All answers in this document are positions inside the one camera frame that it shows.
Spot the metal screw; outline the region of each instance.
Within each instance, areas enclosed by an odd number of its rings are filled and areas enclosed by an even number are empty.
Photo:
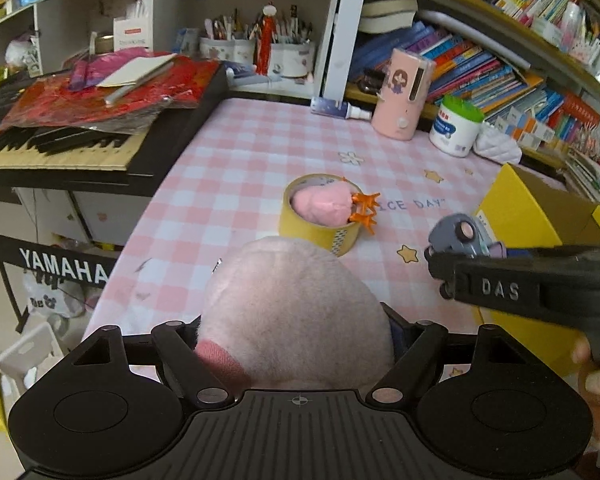
[[[382,404],[394,404],[402,400],[402,392],[395,388],[378,388],[371,396]]]
[[[229,397],[229,394],[222,388],[205,388],[198,392],[198,400],[205,404],[217,404],[223,402]]]

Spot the star print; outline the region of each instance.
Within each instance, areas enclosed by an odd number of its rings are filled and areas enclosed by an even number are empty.
[[[444,178],[439,176],[437,171],[424,170],[424,176],[429,180],[433,180],[433,182],[435,182],[436,184],[440,184],[440,182],[444,180]]]
[[[416,249],[408,248],[406,245],[403,245],[399,251],[396,251],[399,256],[402,257],[406,264],[410,264],[411,262],[418,263],[418,251]]]
[[[355,152],[338,152],[340,156],[340,161],[344,162],[344,164],[353,164],[354,166],[359,166],[362,162],[365,161],[361,156],[357,156]]]

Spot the ear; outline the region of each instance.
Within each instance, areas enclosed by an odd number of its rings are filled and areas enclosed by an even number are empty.
[[[235,397],[251,387],[251,380],[240,363],[220,345],[203,339],[196,345],[195,353],[206,368],[229,388]]]

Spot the pink thermos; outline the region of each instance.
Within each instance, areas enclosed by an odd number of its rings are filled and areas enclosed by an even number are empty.
[[[379,134],[411,140],[429,92],[436,64],[394,48],[371,125]]]

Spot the red plastic bag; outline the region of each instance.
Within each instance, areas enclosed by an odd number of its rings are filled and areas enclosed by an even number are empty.
[[[40,78],[11,108],[0,124],[0,133],[12,126],[77,126],[110,133],[139,134],[147,131],[167,107],[195,108],[218,70],[218,61],[173,58],[173,67],[129,92],[112,107],[104,102],[116,89],[68,89],[67,74]]]

